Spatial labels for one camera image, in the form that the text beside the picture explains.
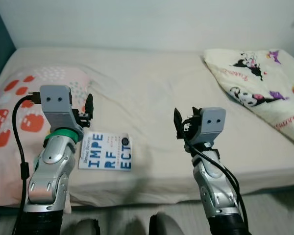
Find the book cover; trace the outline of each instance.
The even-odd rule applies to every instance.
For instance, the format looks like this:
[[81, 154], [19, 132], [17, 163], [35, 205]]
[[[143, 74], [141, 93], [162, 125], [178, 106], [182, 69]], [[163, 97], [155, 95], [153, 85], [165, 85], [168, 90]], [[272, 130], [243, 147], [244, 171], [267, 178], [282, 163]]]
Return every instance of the book cover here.
[[132, 145], [128, 134], [89, 132], [84, 135], [79, 169], [130, 171]]

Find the floor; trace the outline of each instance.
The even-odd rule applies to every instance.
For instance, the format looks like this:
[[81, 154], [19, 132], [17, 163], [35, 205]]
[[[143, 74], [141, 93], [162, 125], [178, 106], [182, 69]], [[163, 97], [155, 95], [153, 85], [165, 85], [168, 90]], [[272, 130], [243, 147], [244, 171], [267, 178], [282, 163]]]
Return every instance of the floor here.
[[[294, 235], [294, 191], [244, 196], [253, 235]], [[176, 220], [185, 235], [208, 235], [209, 225], [200, 202], [78, 210], [63, 215], [62, 235], [74, 234], [85, 218], [99, 220], [101, 235], [148, 235], [149, 218], [162, 211]], [[15, 216], [2, 216], [0, 235], [11, 233]]]

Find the mattress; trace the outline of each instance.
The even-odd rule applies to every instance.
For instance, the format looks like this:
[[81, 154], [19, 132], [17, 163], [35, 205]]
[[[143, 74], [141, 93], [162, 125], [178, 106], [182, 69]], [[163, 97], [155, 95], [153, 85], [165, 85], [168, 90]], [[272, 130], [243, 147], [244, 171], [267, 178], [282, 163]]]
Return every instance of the mattress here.
[[224, 130], [214, 147], [237, 176], [242, 193], [294, 184], [294, 143], [233, 102], [196, 53], [21, 48], [6, 64], [0, 84], [18, 69], [36, 65], [85, 71], [95, 107], [85, 132], [129, 133], [133, 139], [130, 172], [78, 169], [75, 164], [69, 179], [72, 205], [199, 199], [191, 156], [176, 139], [175, 107], [183, 117], [193, 106], [226, 109]]

